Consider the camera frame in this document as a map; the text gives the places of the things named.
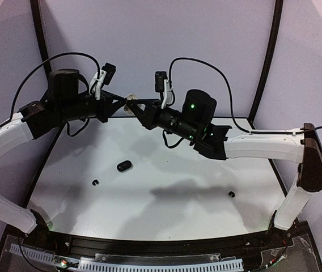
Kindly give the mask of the white earbud charging case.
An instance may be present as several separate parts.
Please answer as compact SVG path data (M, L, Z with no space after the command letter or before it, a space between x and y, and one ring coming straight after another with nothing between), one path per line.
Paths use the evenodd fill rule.
M133 94L133 93L129 94L126 97L126 104L124 105L123 109L124 109L125 114L128 116L134 115L132 110L129 108L129 105L130 105L130 101L135 100L135 99L137 99L137 95Z

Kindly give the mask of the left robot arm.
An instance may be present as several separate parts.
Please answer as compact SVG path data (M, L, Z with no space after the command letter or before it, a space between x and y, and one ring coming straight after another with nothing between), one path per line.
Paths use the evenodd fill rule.
M0 157L70 121L89 122L95 118L107 122L126 104L125 98L103 90L115 72L116 67L106 63L88 83L79 70L52 71L48 77L46 100L29 103L14 113L11 121L0 125ZM47 228L38 212L22 208L1 195L0 221L27 235Z

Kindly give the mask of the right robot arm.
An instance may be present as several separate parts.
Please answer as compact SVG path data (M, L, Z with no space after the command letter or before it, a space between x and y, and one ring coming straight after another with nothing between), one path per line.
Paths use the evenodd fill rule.
M277 132L237 131L212 123L217 102L204 91L189 90L181 111L170 108L168 101L131 96L126 107L146 129L176 134L208 159L263 158L298 164L293 185L272 216L272 227L289 230L313 194L322 190L322 146L313 124Z

